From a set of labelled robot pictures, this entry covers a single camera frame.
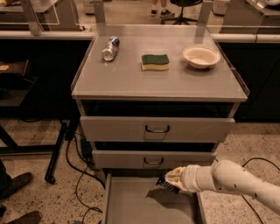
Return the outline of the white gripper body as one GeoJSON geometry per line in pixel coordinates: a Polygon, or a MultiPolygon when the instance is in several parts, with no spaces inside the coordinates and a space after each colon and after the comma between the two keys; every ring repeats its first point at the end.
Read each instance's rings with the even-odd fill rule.
{"type": "Polygon", "coordinates": [[[188,165],[181,174],[183,189],[191,193],[199,193],[214,189],[214,178],[210,166],[188,165]]]}

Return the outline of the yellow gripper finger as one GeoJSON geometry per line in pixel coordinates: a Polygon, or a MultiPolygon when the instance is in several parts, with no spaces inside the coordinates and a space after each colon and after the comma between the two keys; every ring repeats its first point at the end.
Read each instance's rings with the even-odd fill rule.
{"type": "Polygon", "coordinates": [[[172,179],[172,178],[179,178],[183,171],[185,170],[185,168],[183,166],[180,166],[180,167],[177,167],[171,171],[168,171],[166,174],[165,174],[165,177],[167,179],[172,179]]]}
{"type": "Polygon", "coordinates": [[[176,186],[180,190],[183,189],[182,182],[181,182],[180,178],[166,178],[165,180],[169,184],[171,184],[172,186],[176,186]]]}

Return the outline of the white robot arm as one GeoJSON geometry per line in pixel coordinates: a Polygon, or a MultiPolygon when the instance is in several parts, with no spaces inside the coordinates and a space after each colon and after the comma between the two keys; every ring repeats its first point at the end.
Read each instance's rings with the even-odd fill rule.
{"type": "Polygon", "coordinates": [[[180,166],[168,171],[164,180],[185,192],[248,195],[280,214],[280,187],[257,178],[230,160],[221,160],[211,166],[180,166]]]}

